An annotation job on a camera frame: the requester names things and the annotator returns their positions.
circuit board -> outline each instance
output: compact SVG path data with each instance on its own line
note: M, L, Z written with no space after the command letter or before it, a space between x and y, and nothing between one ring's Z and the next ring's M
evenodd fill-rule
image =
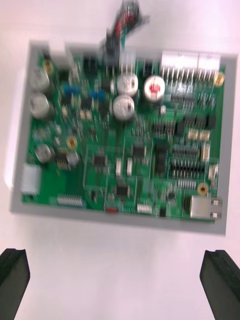
M73 66L61 69L39 55L35 77L47 80L39 89L30 80L24 203L209 222L221 217L225 66L162 61L136 58L131 66L108 67L97 56L74 56Z

blue component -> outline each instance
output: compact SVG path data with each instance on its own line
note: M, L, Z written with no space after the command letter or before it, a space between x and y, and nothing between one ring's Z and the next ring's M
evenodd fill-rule
M62 89L65 95L81 95L82 94L82 90L80 88L79 85L69 85L69 84L63 84L62 85ZM95 91L95 90L89 90L87 92L87 97L88 98L93 98L93 99L105 99L106 98L106 92L104 90L99 90L99 91Z

white background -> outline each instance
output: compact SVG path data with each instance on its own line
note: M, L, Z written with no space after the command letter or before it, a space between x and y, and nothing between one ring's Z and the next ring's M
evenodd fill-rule
M141 1L151 21L127 43L239 53L238 3ZM2 171L16 77L26 65L29 40L59 37L98 43L120 4L119 0L0 1ZM240 86L240 67L236 86ZM26 249L31 271L16 320L214 319L199 273L205 250L224 249L240 266L239 104L236 90L226 236L13 215L2 172L0 252Z

brass screw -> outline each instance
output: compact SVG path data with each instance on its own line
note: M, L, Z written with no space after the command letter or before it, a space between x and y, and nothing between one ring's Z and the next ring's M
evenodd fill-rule
M218 72L214 77L214 86L221 87L224 84L224 74L222 72Z

gray frame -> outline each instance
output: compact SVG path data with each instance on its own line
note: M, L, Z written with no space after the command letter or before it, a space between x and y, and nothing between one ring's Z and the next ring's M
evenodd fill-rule
M86 47L79 45L66 44L73 55L82 55L86 52L96 52L97 47ZM83 221L114 223L121 225L131 225L140 227L152 227L169 230L181 230L191 232L205 232L214 234L225 234L227 223L227 209L229 196L229 180L230 180L230 164L232 149L232 130L234 118L234 101L235 101L235 82L237 69L237 55L222 55L221 63L226 65L225 73L225 91L223 101L222 131L221 131L221 149L220 149L220 165L218 175L217 195L223 199L222 218L215 223L200 221L182 221L175 219L151 218L145 216L132 216L125 214L116 214L110 216L104 211L91 211L75 208L53 207L49 205L24 204L21 200L21 178L23 164L27 156L29 131L30 131L30 111L27 106L27 100L31 93L28 83L30 70L37 64L40 51L48 49L48 43L38 42L31 43L28 57L27 77L24 87L24 99L21 113L21 124L19 131L19 140L17 145L17 154L15 161L15 173L13 180L13 188L10 201L10 211L13 213L34 214L43 216L54 216L67 219L81 219ZM162 51L156 52L137 52L137 57L161 57Z

